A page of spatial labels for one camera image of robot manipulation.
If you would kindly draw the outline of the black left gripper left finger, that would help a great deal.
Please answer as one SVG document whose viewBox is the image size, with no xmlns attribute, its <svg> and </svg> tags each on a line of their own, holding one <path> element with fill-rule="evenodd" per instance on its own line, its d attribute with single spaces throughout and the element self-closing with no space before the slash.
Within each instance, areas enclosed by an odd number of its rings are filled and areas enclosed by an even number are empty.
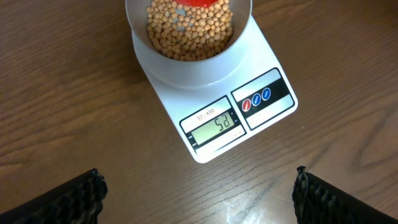
<svg viewBox="0 0 398 224">
<path fill-rule="evenodd" d="M 97 224 L 108 193 L 97 169 L 1 214 L 1 223 Z"/>
</svg>

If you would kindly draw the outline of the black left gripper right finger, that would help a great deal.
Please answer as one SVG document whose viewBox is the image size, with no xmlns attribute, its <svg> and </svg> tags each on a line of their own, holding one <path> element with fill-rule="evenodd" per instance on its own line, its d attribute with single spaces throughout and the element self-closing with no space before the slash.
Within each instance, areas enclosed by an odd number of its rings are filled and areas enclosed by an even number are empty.
<svg viewBox="0 0 398 224">
<path fill-rule="evenodd" d="M 292 192 L 298 224 L 397 224 L 397 219 L 297 168 Z"/>
</svg>

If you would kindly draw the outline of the red plastic scoop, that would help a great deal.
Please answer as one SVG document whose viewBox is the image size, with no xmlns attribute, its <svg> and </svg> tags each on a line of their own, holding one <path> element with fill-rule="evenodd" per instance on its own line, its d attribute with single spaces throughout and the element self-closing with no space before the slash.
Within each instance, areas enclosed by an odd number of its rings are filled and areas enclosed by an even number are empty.
<svg viewBox="0 0 398 224">
<path fill-rule="evenodd" d="M 192 7 L 209 7 L 218 0 L 175 0 L 179 4 Z"/>
</svg>

